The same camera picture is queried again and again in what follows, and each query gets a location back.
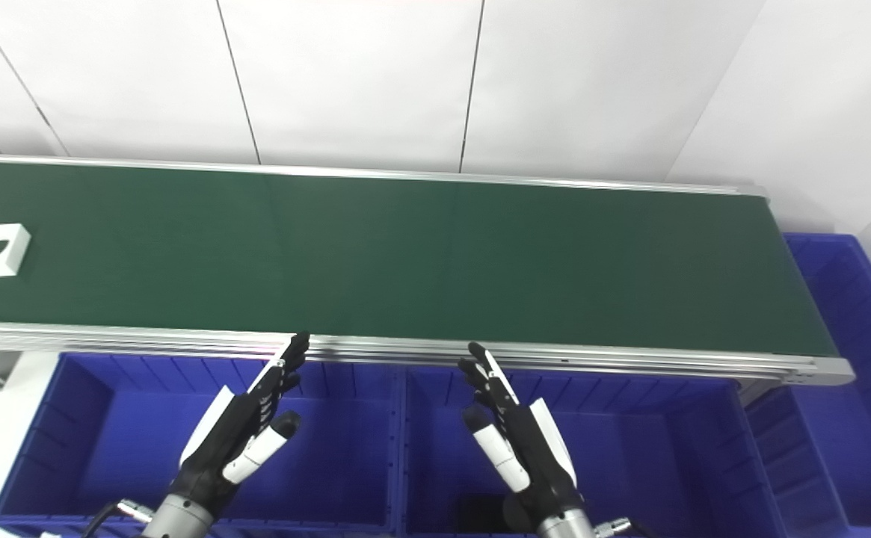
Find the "green conveyor belt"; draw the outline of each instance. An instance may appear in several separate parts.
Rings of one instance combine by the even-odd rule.
[[[0,321],[835,356],[766,199],[0,163]]]

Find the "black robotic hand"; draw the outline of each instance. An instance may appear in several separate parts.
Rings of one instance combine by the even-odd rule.
[[[462,416],[511,488],[503,504],[511,530],[542,538],[607,538],[631,531],[653,536],[629,519],[593,528],[578,491],[575,467],[544,399],[520,405],[492,353],[475,341],[469,344],[469,352],[473,358],[460,359],[458,367],[481,406],[469,406]],[[482,406],[493,413],[493,419]]]
[[[299,384],[309,333],[298,333],[256,376],[244,394],[220,389],[179,458],[179,473],[155,512],[124,498],[90,521],[83,538],[114,513],[145,523],[138,538],[203,538],[233,500],[239,484],[281,448],[299,427],[299,415],[275,416],[279,401]]]
[[[239,484],[298,429],[301,419],[295,412],[272,416],[282,395],[299,384],[295,371],[305,362],[307,350],[309,333],[296,334],[282,354],[259,372],[247,392],[224,391],[216,396],[183,450],[179,474],[169,486],[171,495],[206,508],[214,520],[219,517]],[[218,418],[214,408],[223,409]],[[199,440],[205,422],[211,429]]]

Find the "fingertip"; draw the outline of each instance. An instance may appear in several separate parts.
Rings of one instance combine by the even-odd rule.
[[[485,347],[477,341],[469,341],[469,352],[477,358],[485,356]]]

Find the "blue storage crate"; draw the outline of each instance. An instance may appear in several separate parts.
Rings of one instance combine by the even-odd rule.
[[[244,391],[263,364],[64,354],[1,493],[0,527],[72,536],[109,501],[157,507],[216,392]],[[394,531],[401,370],[307,363],[301,374],[279,408],[299,412],[301,429],[243,484],[213,535]],[[139,531],[114,517],[98,536]]]
[[[594,523],[633,517],[663,536],[784,535],[733,382],[518,371],[545,398]],[[503,534],[506,486],[461,420],[472,388],[448,368],[407,374],[400,534]]]
[[[871,265],[851,235],[787,242],[857,380],[777,389],[748,415],[788,535],[871,537]]]

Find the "panel seam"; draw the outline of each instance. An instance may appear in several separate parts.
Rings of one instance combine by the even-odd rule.
[[[465,143],[469,137],[469,116],[472,115],[472,94],[475,89],[475,68],[478,66],[478,48],[482,40],[482,20],[485,17],[485,0],[482,0],[478,10],[478,30],[475,32],[475,52],[472,57],[472,78],[469,79],[469,99],[465,105],[465,126],[462,128],[462,150],[458,156],[458,173],[462,173],[465,164]]]
[[[43,109],[40,108],[39,103],[36,102],[35,96],[33,96],[33,93],[31,91],[29,91],[29,87],[26,86],[26,83],[22,80],[22,76],[19,75],[19,71],[17,71],[16,67],[14,67],[13,62],[10,61],[10,58],[7,55],[7,51],[5,51],[4,48],[1,47],[1,45],[0,45],[0,55],[2,58],[4,58],[4,61],[7,62],[7,67],[9,67],[10,71],[13,72],[14,78],[17,79],[17,82],[19,82],[19,87],[21,87],[22,91],[25,92],[26,98],[28,98],[29,102],[32,103],[33,107],[36,108],[36,112],[40,115],[40,118],[43,120],[43,123],[46,124],[46,127],[48,127],[49,132],[52,133],[53,137],[56,139],[56,143],[59,144],[60,149],[63,150],[63,154],[65,154],[66,157],[70,157],[70,151],[67,149],[66,144],[63,143],[63,140],[61,139],[60,135],[56,132],[55,127],[53,127],[52,123],[49,122],[49,118],[46,116],[46,113],[43,113]]]
[[[253,139],[253,151],[255,151],[256,163],[261,164],[262,158],[259,156],[259,144],[255,139],[255,130],[253,129],[253,120],[250,118],[250,109],[246,105],[246,94],[243,92],[243,82],[239,78],[239,68],[236,67],[236,57],[233,55],[233,44],[230,42],[230,31],[226,28],[226,18],[223,17],[223,6],[216,0],[216,10],[219,11],[219,23],[223,27],[223,37],[226,37],[226,49],[230,53],[230,62],[233,64],[233,75],[236,78],[236,88],[239,89],[239,99],[243,103],[243,114],[246,115],[246,125],[250,129],[250,137]]]

